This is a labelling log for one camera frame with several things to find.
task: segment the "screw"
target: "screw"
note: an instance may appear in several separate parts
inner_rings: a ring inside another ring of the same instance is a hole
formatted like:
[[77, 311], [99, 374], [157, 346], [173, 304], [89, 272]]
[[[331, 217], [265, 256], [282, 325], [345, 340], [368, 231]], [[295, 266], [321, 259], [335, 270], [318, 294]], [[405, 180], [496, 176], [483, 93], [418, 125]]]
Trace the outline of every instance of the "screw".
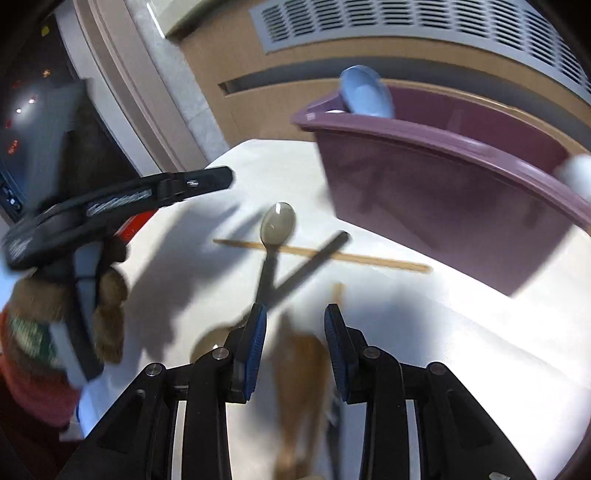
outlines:
[[363, 349], [363, 355], [365, 358], [379, 358], [379, 348], [376, 348], [374, 346], [367, 346]]
[[447, 372], [446, 366], [443, 364], [440, 364], [439, 362], [435, 362], [434, 364], [431, 364], [431, 366], [429, 367], [429, 370], [431, 371], [432, 374], [435, 374], [435, 375], [445, 375], [445, 373]]
[[222, 346], [216, 348], [213, 352], [212, 352], [212, 356], [214, 357], [214, 359], [216, 360], [224, 360], [225, 358], [228, 357], [228, 355], [230, 355], [230, 352], [227, 348], [224, 348]]
[[160, 375], [160, 373], [162, 372], [162, 365], [160, 364], [149, 364], [146, 367], [146, 375], [148, 375], [149, 377], [156, 377], [158, 375]]

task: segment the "table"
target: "table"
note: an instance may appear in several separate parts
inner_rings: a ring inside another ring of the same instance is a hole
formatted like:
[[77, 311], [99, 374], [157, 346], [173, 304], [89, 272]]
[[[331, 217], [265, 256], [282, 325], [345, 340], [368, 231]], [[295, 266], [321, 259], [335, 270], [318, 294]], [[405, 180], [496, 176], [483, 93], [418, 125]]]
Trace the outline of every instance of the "table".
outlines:
[[[554, 478], [580, 443], [591, 417], [591, 239], [573, 228], [548, 262], [513, 298], [402, 245], [338, 220], [316, 145], [247, 141], [211, 166], [228, 165], [235, 184], [159, 211], [132, 240], [121, 270], [131, 294], [125, 306], [124, 358], [83, 394], [88, 432], [146, 364], [189, 362], [201, 335], [234, 323], [254, 300], [261, 251], [216, 245], [213, 238], [258, 240], [264, 212], [277, 201], [297, 214], [290, 244], [318, 248], [338, 230], [343, 251], [422, 262], [429, 275], [330, 261], [269, 313], [253, 399], [228, 406], [236, 480], [271, 478], [278, 450], [277, 409], [268, 354], [280, 314], [323, 338], [323, 310], [333, 283], [345, 284], [341, 310], [349, 326], [399, 361], [445, 363], [505, 432], [540, 480]], [[281, 255], [280, 282], [305, 259]], [[363, 406], [344, 409], [343, 478], [357, 478]], [[175, 451], [180, 452], [182, 428]], [[330, 478], [326, 446], [316, 473]], [[174, 458], [178, 475], [180, 455]], [[418, 478], [417, 458], [412, 458]]]

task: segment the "black clamp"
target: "black clamp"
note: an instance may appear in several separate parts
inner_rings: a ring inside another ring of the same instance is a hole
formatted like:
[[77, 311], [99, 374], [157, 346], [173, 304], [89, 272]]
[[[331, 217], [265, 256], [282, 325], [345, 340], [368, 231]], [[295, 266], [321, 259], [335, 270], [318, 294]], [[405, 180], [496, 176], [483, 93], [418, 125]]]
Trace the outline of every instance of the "black clamp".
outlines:
[[324, 313], [324, 332], [343, 400], [367, 403], [360, 479], [408, 480], [406, 401], [417, 418], [421, 478], [535, 480], [511, 442], [443, 364], [399, 363], [347, 327], [339, 307]]
[[7, 264], [13, 270], [51, 264], [82, 245], [114, 235], [134, 215], [227, 189], [232, 182], [228, 167], [161, 173], [26, 212], [4, 238]]
[[183, 480], [230, 480], [226, 403], [256, 387], [267, 329], [254, 304], [246, 325], [193, 365], [148, 365], [131, 382], [60, 472], [58, 480], [169, 480], [179, 401], [187, 401]]

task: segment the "white blurred object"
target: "white blurred object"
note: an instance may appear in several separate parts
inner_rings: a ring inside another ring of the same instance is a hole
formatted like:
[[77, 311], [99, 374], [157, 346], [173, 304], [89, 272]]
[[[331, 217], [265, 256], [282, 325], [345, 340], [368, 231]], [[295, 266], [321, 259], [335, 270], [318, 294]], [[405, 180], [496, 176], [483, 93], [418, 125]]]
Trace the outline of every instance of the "white blurred object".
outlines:
[[568, 159], [556, 169], [556, 177], [591, 203], [591, 155], [582, 154]]

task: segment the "purple plastic basket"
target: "purple plastic basket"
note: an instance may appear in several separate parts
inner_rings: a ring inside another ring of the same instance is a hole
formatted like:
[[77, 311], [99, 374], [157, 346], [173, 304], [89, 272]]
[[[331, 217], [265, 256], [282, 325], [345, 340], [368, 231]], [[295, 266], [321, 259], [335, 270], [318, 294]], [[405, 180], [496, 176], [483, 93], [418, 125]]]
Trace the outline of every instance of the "purple plastic basket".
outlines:
[[591, 206], [551, 175], [568, 156], [552, 137], [477, 103], [389, 89], [396, 120], [326, 113], [345, 110], [338, 92], [292, 118], [316, 136], [339, 218], [507, 295], [573, 223], [591, 225]]

